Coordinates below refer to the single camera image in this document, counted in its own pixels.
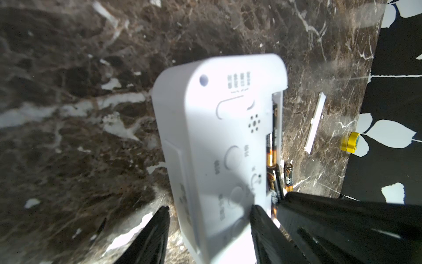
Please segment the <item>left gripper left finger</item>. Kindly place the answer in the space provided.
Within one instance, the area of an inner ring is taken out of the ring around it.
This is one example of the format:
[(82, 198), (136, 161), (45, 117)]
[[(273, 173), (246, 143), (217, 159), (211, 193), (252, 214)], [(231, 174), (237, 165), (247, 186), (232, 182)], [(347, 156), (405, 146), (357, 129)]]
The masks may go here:
[(154, 214), (115, 264), (164, 264), (166, 258), (170, 213), (162, 206)]

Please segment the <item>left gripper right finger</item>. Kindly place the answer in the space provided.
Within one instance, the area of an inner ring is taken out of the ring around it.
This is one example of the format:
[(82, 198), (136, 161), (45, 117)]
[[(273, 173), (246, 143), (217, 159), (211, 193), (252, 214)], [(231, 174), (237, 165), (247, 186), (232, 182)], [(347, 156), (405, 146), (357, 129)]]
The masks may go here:
[(258, 264), (307, 264), (303, 254), (290, 243), (259, 205), (250, 213), (251, 233)]

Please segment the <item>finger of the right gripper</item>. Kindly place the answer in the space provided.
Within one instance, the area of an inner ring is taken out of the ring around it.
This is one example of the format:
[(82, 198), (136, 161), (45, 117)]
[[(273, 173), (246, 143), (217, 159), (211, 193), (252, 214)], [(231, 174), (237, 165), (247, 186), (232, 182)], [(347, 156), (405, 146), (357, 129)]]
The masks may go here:
[(287, 193), (278, 220), (310, 264), (419, 264), (422, 208)]

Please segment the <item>white battery cover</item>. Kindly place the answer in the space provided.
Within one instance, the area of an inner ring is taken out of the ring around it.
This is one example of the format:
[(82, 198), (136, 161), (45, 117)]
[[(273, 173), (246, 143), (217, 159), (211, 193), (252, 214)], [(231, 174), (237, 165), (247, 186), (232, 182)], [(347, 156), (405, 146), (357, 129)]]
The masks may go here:
[(309, 130), (309, 133), (308, 133), (308, 136), (307, 136), (306, 144), (304, 146), (305, 152), (309, 155), (312, 152), (312, 147), (313, 147), (315, 137), (316, 137), (316, 134), (317, 134), (318, 125), (319, 125), (319, 122), (321, 120), (325, 100), (326, 100), (326, 95), (323, 92), (321, 92), (319, 94), (318, 102), (317, 102), (317, 105), (316, 105), (316, 108), (315, 108), (315, 111), (314, 111), (314, 116), (311, 119), (310, 130)]

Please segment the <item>white digital alarm clock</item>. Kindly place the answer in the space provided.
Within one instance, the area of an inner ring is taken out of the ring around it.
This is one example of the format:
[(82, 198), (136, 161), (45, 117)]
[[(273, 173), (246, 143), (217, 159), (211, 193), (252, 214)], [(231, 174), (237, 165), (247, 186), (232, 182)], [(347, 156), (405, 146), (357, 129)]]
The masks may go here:
[(275, 54), (221, 56), (164, 70), (152, 103), (185, 246), (198, 264), (254, 264), (253, 205), (271, 208), (267, 141)]

